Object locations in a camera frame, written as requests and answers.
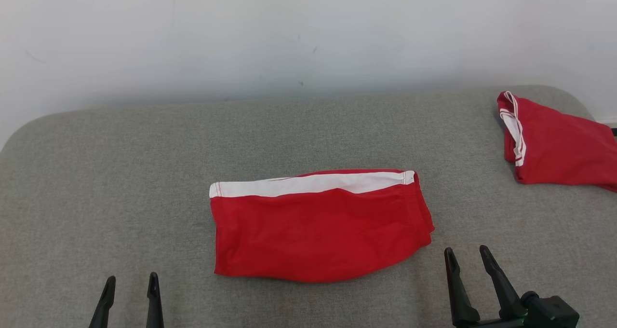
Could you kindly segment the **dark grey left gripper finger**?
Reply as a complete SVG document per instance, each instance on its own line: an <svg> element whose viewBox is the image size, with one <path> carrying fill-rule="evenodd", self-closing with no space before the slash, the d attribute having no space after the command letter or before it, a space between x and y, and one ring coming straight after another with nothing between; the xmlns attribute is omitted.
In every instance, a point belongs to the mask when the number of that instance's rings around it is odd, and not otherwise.
<svg viewBox="0 0 617 328"><path fill-rule="evenodd" d="M88 328L108 328L109 311L114 305L116 277L107 278Z"/></svg>
<svg viewBox="0 0 617 328"><path fill-rule="evenodd" d="M149 275L148 280L148 315L146 328L164 328L163 310L159 277L156 272Z"/></svg>

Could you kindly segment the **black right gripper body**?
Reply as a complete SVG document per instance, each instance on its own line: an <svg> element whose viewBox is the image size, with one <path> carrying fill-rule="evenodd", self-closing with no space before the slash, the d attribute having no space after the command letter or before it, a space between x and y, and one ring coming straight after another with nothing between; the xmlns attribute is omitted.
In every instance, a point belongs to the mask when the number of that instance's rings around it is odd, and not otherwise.
<svg viewBox="0 0 617 328"><path fill-rule="evenodd" d="M472 322L456 314L452 324L455 328L577 328L580 314L561 297L542 299L534 291L527 291L523 299L523 316Z"/></svg>

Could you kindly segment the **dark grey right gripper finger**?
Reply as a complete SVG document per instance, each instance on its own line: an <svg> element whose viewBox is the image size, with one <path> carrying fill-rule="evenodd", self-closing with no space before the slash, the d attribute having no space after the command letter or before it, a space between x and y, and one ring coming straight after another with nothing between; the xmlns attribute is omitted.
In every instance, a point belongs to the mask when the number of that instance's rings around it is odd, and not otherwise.
<svg viewBox="0 0 617 328"><path fill-rule="evenodd" d="M492 279L499 303L498 314L500 319L518 319L526 315L527 309L522 306L520 296L496 262L488 246L480 246L480 255L485 271Z"/></svg>
<svg viewBox="0 0 617 328"><path fill-rule="evenodd" d="M460 264L451 247L444 251L446 277L449 288L450 314L454 327L471 327L480 322L480 313L471 305L461 280Z"/></svg>

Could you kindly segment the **red shorts with white stripe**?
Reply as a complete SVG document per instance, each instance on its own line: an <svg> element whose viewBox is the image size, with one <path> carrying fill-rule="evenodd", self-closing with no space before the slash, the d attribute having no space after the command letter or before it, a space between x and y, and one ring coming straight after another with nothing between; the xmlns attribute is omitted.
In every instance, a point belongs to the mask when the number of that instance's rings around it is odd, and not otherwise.
<svg viewBox="0 0 617 328"><path fill-rule="evenodd" d="M329 170L209 189L215 273L303 283L355 279L431 243L417 172Z"/></svg>

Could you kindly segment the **red shirt with white trim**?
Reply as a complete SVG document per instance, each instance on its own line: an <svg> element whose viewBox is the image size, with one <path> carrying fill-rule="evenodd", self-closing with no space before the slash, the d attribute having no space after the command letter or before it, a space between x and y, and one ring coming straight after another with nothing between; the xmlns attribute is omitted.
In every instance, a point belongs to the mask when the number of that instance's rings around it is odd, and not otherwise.
<svg viewBox="0 0 617 328"><path fill-rule="evenodd" d="M592 185L617 192L617 140L607 125L509 91L496 99L505 160L522 184Z"/></svg>

